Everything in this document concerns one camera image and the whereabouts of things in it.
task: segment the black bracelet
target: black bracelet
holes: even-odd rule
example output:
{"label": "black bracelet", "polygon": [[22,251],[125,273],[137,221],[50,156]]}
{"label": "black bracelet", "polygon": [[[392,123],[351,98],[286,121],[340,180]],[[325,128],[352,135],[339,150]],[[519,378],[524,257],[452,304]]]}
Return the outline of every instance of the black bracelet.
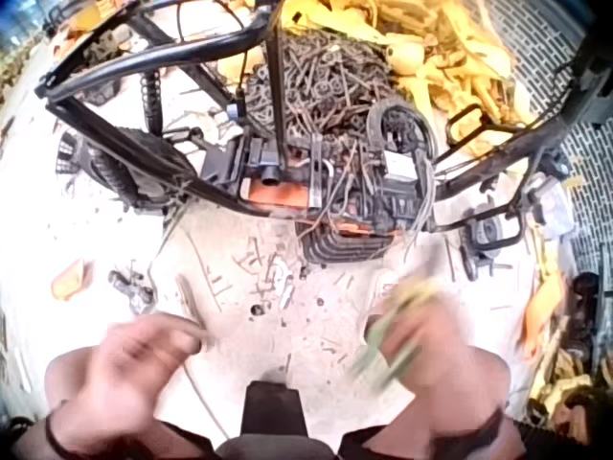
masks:
{"label": "black bracelet", "polygon": [[51,418],[53,417],[54,413],[55,411],[51,412],[45,419],[45,437],[47,438],[47,443],[49,443],[49,446],[51,446],[51,449],[56,453],[56,455],[64,460],[88,460],[92,458],[70,452],[57,441],[54,432],[51,430]]}
{"label": "black bracelet", "polygon": [[458,436],[441,436],[432,441],[433,460],[464,460],[477,449],[491,445],[498,437],[504,419],[497,408],[480,428]]}

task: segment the concrete floor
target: concrete floor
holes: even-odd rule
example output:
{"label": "concrete floor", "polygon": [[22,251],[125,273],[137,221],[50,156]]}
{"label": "concrete floor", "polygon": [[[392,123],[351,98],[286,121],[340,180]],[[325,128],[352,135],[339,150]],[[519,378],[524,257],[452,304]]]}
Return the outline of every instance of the concrete floor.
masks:
{"label": "concrete floor", "polygon": [[[108,271],[126,269],[132,260],[144,271],[162,234],[161,218],[124,213],[112,194],[85,175],[77,178],[72,191],[65,191],[64,180],[54,173],[59,135],[54,133],[55,119],[32,92],[49,65],[49,50],[40,47],[14,89],[11,97],[18,103],[5,107],[3,120],[14,114],[15,122],[0,161],[4,215],[0,305],[10,327],[10,349],[23,356],[40,414],[47,410],[43,377],[49,361],[99,343],[109,324],[132,318],[127,299],[107,283]],[[193,83],[179,72],[165,76],[168,121],[186,109],[206,113],[211,105],[206,96],[178,94],[191,87]],[[141,110],[138,78],[132,77],[124,80],[120,96],[102,107],[101,113],[116,125],[142,127]],[[214,124],[205,116],[182,122],[195,123],[215,138]],[[202,155],[194,156],[195,163],[201,161]],[[512,185],[510,179],[502,178],[496,203],[511,196]],[[452,202],[438,204],[437,220],[450,221],[467,206],[485,201],[477,190],[467,191]],[[505,226],[509,234],[514,231],[512,224],[505,222]],[[446,262],[439,267],[439,281],[456,302],[467,340],[500,355],[511,367],[509,411],[517,415],[532,367],[515,344],[533,288],[534,250],[524,242],[504,249],[499,262],[512,269],[497,270],[492,278],[482,272],[479,281],[470,283],[456,249],[459,238],[448,237],[456,282],[451,281]],[[442,238],[421,234],[407,264],[402,261],[401,244],[381,261],[312,266],[307,278],[300,280],[301,251],[293,224],[250,218],[200,201],[191,206],[154,262],[158,308],[181,312],[173,280],[184,274],[216,338],[213,349],[194,357],[191,365],[208,405],[230,436],[238,434],[248,382],[273,374],[300,390],[310,435],[336,447],[344,432],[388,423],[410,401],[411,395],[397,384],[376,395],[366,380],[353,381],[347,371],[362,346],[359,325],[370,307],[377,274],[389,269],[397,275],[406,272]],[[257,253],[260,259],[249,264]],[[260,288],[265,288],[267,261],[273,254],[293,275],[295,291],[285,310],[280,310],[274,291],[262,296],[256,289],[258,280]],[[247,255],[239,266],[236,261]],[[52,279],[77,258],[91,264],[91,284],[69,302],[54,300]],[[263,316],[253,317],[250,309],[255,304],[264,305]],[[181,373],[164,393],[159,417],[208,436],[214,445],[224,439]]]}

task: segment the orange plastic piece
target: orange plastic piece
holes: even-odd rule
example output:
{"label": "orange plastic piece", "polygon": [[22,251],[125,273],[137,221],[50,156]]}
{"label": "orange plastic piece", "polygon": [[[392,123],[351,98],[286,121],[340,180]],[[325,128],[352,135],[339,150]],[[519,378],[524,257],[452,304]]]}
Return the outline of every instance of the orange plastic piece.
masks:
{"label": "orange plastic piece", "polygon": [[268,187],[259,180],[252,179],[249,186],[249,201],[306,208],[308,206],[308,187],[289,182],[282,182],[276,187]]}
{"label": "orange plastic piece", "polygon": [[553,274],[530,299],[524,316],[524,358],[532,359],[538,349],[543,327],[562,302],[566,286],[559,273]]}
{"label": "orange plastic piece", "polygon": [[62,271],[51,283],[51,293],[57,300],[68,300],[83,287],[85,262],[78,259]]}

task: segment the black metal frame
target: black metal frame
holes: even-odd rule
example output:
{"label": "black metal frame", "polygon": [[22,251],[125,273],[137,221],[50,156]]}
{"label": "black metal frame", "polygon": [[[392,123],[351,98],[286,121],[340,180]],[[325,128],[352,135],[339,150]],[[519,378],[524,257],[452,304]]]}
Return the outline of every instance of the black metal frame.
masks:
{"label": "black metal frame", "polygon": [[[176,43],[144,16],[145,12],[178,5],[185,1],[190,0],[153,0],[147,3],[137,0],[129,3],[103,21],[62,62],[43,77],[35,90],[36,94],[40,98],[47,98],[47,109],[60,120],[80,131],[92,143],[127,164],[130,168],[154,176],[160,183],[245,214],[282,219],[314,218],[319,213],[317,209],[295,210],[280,209],[274,206],[255,206],[241,199],[238,190],[235,190],[235,193],[229,193],[226,189],[216,187],[207,180],[199,178],[193,172],[180,170],[176,165],[150,153],[135,143],[75,98],[75,95],[80,91],[107,81],[135,73],[155,71],[161,67],[178,66],[216,103],[225,108],[233,102],[233,96],[202,64],[206,61],[244,53],[265,42],[271,81],[275,133],[267,132],[261,126],[254,124],[253,121],[248,125],[259,135],[269,140],[274,136],[279,158],[278,166],[275,167],[276,171],[272,171],[272,174],[281,177],[300,175],[298,172],[292,172],[286,161],[283,53],[280,50],[281,35],[279,34],[280,25],[278,24],[283,0],[257,1],[252,23],[241,31],[181,43]],[[83,51],[100,38],[102,34],[124,23],[147,39],[151,47],[141,53],[103,63],[72,77],[75,70],[82,64]],[[606,46],[610,45],[610,41],[606,41],[610,38],[602,40],[601,37],[597,37],[598,40]],[[508,219],[518,219],[519,233],[511,238],[495,241],[478,249],[491,250],[495,247],[513,244],[522,238],[523,215],[527,206],[529,206],[524,194],[524,187],[536,171],[543,155],[549,154],[559,146],[571,127],[581,120],[592,102],[601,95],[602,89],[610,81],[610,60],[606,60],[608,56],[606,53],[609,51],[602,52],[602,50],[608,50],[606,46],[600,48],[594,46],[592,35],[584,40],[579,50],[579,59],[577,59],[573,69],[576,84],[571,88],[569,96],[559,112],[549,120],[544,121],[540,126],[534,129],[500,126],[484,116],[482,117],[483,125],[464,140],[458,142],[450,139],[452,144],[450,150],[436,159],[435,164],[451,156],[485,130],[493,129],[513,133],[513,136],[505,145],[493,150],[467,171],[441,182],[437,186],[437,200],[448,199],[469,187],[489,181],[523,158],[529,158],[530,166],[509,203],[477,216],[472,216],[469,219],[434,226],[431,230],[449,231],[469,224],[470,220],[488,219],[492,216],[504,214]],[[585,78],[587,74],[590,77],[589,81]],[[474,106],[467,107],[466,110],[449,121],[450,125],[453,125],[474,109],[476,109]]]}

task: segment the black tube frame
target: black tube frame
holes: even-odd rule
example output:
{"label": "black tube frame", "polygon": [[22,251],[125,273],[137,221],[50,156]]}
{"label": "black tube frame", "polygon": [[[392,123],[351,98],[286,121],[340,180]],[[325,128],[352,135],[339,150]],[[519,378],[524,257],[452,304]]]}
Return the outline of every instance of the black tube frame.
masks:
{"label": "black tube frame", "polygon": [[[271,85],[273,113],[275,114],[276,132],[274,136],[280,152],[280,166],[284,169],[286,166],[283,108],[284,74],[283,53],[280,50],[278,24],[283,0],[258,0],[252,23],[241,31],[183,43],[176,43],[152,21],[144,17],[145,12],[178,5],[186,1],[192,0],[152,0],[146,3],[144,0],[137,0],[127,4],[121,10],[105,19],[62,62],[52,68],[41,79],[35,90],[36,95],[40,98],[47,98],[47,109],[49,111],[54,113],[60,120],[80,131],[95,145],[119,161],[126,163],[130,168],[154,176],[167,186],[208,199],[216,204],[245,214],[272,216],[283,219],[313,218],[314,216],[309,210],[284,209],[283,211],[275,212],[274,207],[254,206],[241,199],[239,195],[230,195],[226,191],[207,183],[193,174],[179,171],[175,165],[147,151],[115,126],[109,124],[83,103],[75,99],[74,96],[77,93],[92,86],[127,75],[153,71],[174,65],[190,76],[216,103],[225,107],[232,101],[232,95],[219,84],[217,79],[209,74],[202,64],[206,61],[244,53],[265,41],[268,53],[272,55],[268,60],[270,80],[275,82],[275,84]],[[152,48],[136,55],[114,59],[87,70],[80,75],[71,77],[82,63],[83,50],[100,38],[102,34],[124,23],[137,32],[137,34],[147,39],[153,45]],[[580,77],[581,72],[584,70],[586,69],[576,70],[575,76]],[[487,210],[477,216],[435,226],[433,231],[444,232],[457,229],[470,224],[470,221],[488,219],[500,214],[506,214],[508,218],[518,218],[521,230],[523,228],[521,213],[525,207],[523,188],[538,166],[543,152],[555,149],[562,142],[571,127],[579,121],[586,107],[598,95],[606,82],[606,78],[607,76],[597,81],[597,84],[592,84],[587,88],[580,85],[574,87],[558,114],[534,129],[516,132],[517,129],[512,126],[497,126],[487,122],[463,141],[452,145],[450,150],[444,153],[435,163],[451,156],[462,145],[465,145],[484,130],[495,129],[514,133],[513,137],[504,146],[496,148],[496,151],[493,151],[475,166],[438,185],[437,200],[448,199],[473,185],[491,179],[523,158],[530,159],[530,167],[509,203]],[[467,107],[461,114],[450,120],[450,123],[453,124],[454,120],[457,121],[458,117],[461,118],[463,114],[465,115],[473,109],[475,107]],[[270,133],[265,132],[265,129],[261,128],[261,126],[254,126],[254,128],[259,134],[271,137]],[[518,241],[518,238],[521,238],[521,231],[518,236],[501,242],[504,242],[503,245],[509,245]]]}

